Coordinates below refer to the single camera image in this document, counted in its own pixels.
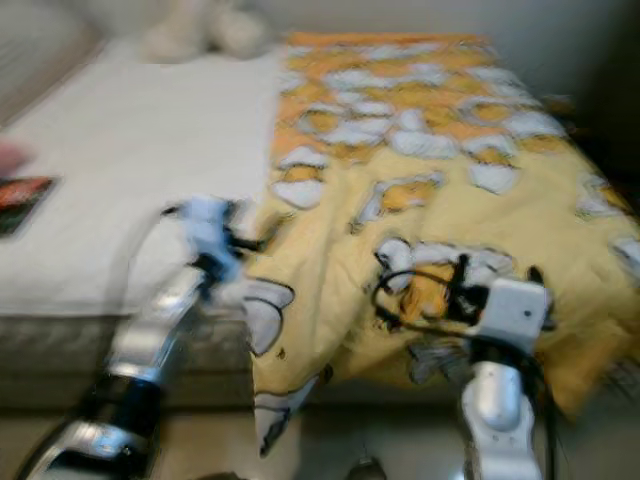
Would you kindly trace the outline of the yellow egg print blanket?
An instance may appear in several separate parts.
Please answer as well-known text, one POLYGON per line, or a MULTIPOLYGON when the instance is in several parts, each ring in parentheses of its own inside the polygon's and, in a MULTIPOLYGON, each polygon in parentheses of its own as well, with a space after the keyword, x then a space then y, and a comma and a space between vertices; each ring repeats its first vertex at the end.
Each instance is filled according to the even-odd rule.
POLYGON ((536 360, 575 415, 640 358, 640 224, 484 38, 294 33, 244 269, 253 410, 266 454, 316 389, 422 389, 465 371, 457 340, 389 332, 384 307, 442 323, 448 280, 539 270, 536 360))

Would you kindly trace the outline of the dark red green book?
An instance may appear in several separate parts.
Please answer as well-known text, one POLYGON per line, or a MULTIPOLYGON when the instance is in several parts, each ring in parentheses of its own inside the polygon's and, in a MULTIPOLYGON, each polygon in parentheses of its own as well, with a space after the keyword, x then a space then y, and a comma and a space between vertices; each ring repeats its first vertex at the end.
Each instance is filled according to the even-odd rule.
POLYGON ((59 183, 59 178, 50 175, 3 180, 0 183, 0 237, 14 236, 59 183))

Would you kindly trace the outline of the pink bunny print pillow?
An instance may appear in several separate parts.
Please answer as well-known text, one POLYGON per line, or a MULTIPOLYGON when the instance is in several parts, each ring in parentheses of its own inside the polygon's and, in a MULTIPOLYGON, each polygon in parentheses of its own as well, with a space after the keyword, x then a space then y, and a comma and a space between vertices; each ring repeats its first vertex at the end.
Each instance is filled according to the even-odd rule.
POLYGON ((31 155, 22 145, 3 140, 0 142, 0 178, 13 177, 31 160, 31 155))

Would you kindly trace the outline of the white bed mattress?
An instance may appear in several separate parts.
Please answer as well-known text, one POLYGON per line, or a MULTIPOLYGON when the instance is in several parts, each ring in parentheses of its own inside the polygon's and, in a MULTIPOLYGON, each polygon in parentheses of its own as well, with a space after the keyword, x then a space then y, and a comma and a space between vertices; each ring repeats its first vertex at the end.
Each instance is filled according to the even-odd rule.
POLYGON ((165 207, 264 202, 282 52, 148 63, 116 40, 6 128, 56 184, 0 243, 0 406, 61 410, 91 383, 115 321, 189 257, 165 207))

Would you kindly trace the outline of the dark robot right foot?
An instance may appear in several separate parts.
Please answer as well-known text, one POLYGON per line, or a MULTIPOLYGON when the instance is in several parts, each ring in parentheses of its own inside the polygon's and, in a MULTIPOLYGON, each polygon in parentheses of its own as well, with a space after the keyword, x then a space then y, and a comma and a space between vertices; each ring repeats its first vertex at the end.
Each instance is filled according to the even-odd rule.
POLYGON ((366 458, 349 468, 344 480, 388 480, 388 476, 378 460, 366 458))

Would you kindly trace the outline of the cream plush toy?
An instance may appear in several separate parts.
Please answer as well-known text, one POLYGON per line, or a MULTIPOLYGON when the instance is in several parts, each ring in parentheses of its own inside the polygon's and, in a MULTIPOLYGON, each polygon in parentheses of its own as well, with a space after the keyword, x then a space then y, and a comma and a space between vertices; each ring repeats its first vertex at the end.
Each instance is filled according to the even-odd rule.
POLYGON ((209 52, 229 58, 259 58, 278 31, 250 0, 164 0, 159 22, 143 35, 151 63, 179 64, 209 52))

